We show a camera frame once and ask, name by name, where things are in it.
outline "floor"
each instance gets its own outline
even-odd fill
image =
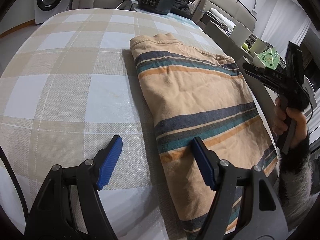
[[[17,50],[39,26],[28,26],[0,38],[0,76]]]

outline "green plastic bag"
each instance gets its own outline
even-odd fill
[[[262,52],[258,55],[259,59],[263,62],[263,64],[275,70],[279,64],[280,55],[276,51],[276,48],[271,48]]]

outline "black and gray fur sleeve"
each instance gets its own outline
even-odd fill
[[[292,230],[305,218],[314,203],[310,196],[312,167],[309,150],[309,134],[287,155],[281,155],[279,198]]]

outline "device grip handle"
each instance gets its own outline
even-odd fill
[[[281,109],[286,112],[287,106],[288,106],[288,100],[285,96],[280,95],[280,101],[281,101]],[[278,140],[276,142],[276,146],[280,149],[280,152],[283,154],[288,154],[289,147],[292,142],[292,139],[294,137],[297,122],[294,119],[291,119],[288,115],[286,119],[284,120],[284,123],[288,126],[288,129],[278,137]]]

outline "plaid tablecloth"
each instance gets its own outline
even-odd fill
[[[129,240],[185,238],[129,49],[135,36],[169,32],[186,45],[224,54],[191,20],[112,9],[55,15],[21,46],[0,78],[0,145],[29,209],[54,164],[79,165],[118,134],[123,151],[99,192],[115,233]],[[1,206],[23,232],[20,201],[0,166]]]

